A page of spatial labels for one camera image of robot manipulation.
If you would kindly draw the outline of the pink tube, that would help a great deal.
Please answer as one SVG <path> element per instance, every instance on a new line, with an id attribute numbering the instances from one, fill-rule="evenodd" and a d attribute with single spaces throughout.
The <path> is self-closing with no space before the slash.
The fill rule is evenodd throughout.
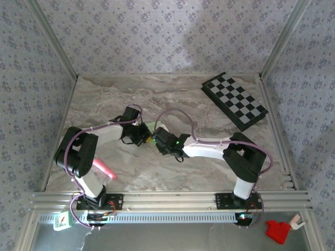
<path id="1" fill-rule="evenodd" d="M 93 165 L 97 167 L 100 171 L 102 171 L 105 175 L 107 175 L 112 180 L 117 179 L 117 175 L 99 158 L 94 158 Z"/>

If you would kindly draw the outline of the black grey folding chessboard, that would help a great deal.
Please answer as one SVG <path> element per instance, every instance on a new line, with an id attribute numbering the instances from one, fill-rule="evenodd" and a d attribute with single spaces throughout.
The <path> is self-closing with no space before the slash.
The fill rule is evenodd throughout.
<path id="1" fill-rule="evenodd" d="M 268 114 L 253 96 L 225 72 L 202 83 L 201 90 L 241 131 Z"/>

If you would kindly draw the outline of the left controller board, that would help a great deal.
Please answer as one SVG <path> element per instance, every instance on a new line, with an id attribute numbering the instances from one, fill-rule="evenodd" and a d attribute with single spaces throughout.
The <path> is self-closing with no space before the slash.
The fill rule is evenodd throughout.
<path id="1" fill-rule="evenodd" d="M 117 216 L 115 213 L 103 213 L 103 214 L 88 214 L 86 220 L 89 226 L 104 226 L 107 222 L 114 219 Z"/>

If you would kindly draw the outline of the controller board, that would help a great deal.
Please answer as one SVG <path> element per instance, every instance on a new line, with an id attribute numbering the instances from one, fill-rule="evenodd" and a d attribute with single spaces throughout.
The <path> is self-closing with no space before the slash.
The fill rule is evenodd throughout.
<path id="1" fill-rule="evenodd" d="M 103 213 L 103 214 L 88 214 L 86 220 L 89 226 L 104 226 L 107 222 L 114 219 L 117 216 L 115 213 Z"/>
<path id="2" fill-rule="evenodd" d="M 237 220 L 235 225 L 238 227 L 249 227 L 253 221 L 254 215 L 252 213 L 241 212 L 236 213 L 235 218 Z"/>

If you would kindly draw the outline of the right controller board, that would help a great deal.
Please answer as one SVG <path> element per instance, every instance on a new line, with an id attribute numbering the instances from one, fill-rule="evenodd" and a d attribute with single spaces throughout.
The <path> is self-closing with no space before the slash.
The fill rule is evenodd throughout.
<path id="1" fill-rule="evenodd" d="M 236 213 L 235 218 L 237 220 L 235 225 L 238 227 L 249 227 L 253 221 L 254 215 L 252 213 L 241 212 Z"/>

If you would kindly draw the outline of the green white small card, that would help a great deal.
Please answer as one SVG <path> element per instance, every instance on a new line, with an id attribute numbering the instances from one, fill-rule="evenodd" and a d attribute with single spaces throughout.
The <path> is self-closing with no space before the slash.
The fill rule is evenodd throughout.
<path id="1" fill-rule="evenodd" d="M 53 229 L 62 231 L 72 227 L 72 214 L 69 211 L 55 214 L 53 217 Z"/>

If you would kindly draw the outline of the white pink plastic clip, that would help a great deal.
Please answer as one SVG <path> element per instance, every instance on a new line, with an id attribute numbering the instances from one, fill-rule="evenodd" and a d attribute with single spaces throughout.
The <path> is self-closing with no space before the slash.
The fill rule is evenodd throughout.
<path id="1" fill-rule="evenodd" d="M 292 230 L 298 230 L 301 227 L 303 227 L 305 224 L 306 224 L 306 221 L 302 219 L 300 214 L 294 215 L 289 222 L 289 225 Z"/>

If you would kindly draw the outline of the aluminium front rail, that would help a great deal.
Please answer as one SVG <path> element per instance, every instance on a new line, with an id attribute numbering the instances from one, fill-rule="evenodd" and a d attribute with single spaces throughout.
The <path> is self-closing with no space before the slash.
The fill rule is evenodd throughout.
<path id="1" fill-rule="evenodd" d="M 310 211 L 312 204 L 306 191 L 260 191 L 263 208 L 234 210 L 228 212 L 295 212 Z M 217 211 L 215 191 L 135 191 L 123 192 L 124 201 L 119 213 L 149 212 L 214 212 Z M 68 210 L 75 193 L 36 192 L 32 195 L 30 208 L 40 212 L 60 212 Z"/>

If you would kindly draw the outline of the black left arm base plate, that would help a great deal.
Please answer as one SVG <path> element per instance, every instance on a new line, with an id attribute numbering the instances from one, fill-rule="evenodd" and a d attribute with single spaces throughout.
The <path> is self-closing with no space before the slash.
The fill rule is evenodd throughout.
<path id="1" fill-rule="evenodd" d="M 124 195 L 122 193 L 106 193 L 97 198 L 82 196 L 77 199 L 77 210 L 121 210 L 123 206 Z"/>

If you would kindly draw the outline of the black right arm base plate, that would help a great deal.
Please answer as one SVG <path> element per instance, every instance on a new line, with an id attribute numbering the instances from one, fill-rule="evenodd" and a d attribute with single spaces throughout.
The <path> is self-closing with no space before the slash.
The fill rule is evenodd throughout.
<path id="1" fill-rule="evenodd" d="M 262 209 L 261 197 L 253 192 L 248 199 L 241 199 L 233 193 L 216 193 L 215 202 L 218 210 L 248 210 L 248 209 Z"/>

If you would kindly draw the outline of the aluminium frame post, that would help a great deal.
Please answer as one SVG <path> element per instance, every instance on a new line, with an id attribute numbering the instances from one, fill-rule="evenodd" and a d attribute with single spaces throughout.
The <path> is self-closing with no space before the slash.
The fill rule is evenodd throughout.
<path id="1" fill-rule="evenodd" d="M 273 69 L 281 53 L 285 49 L 290 37 L 292 36 L 300 20 L 302 19 L 303 14 L 310 5 L 311 1 L 312 0 L 297 0 L 278 38 L 275 41 L 274 47 L 270 55 L 267 57 L 260 71 L 260 79 L 262 81 L 265 81 L 269 76 L 271 70 Z"/>

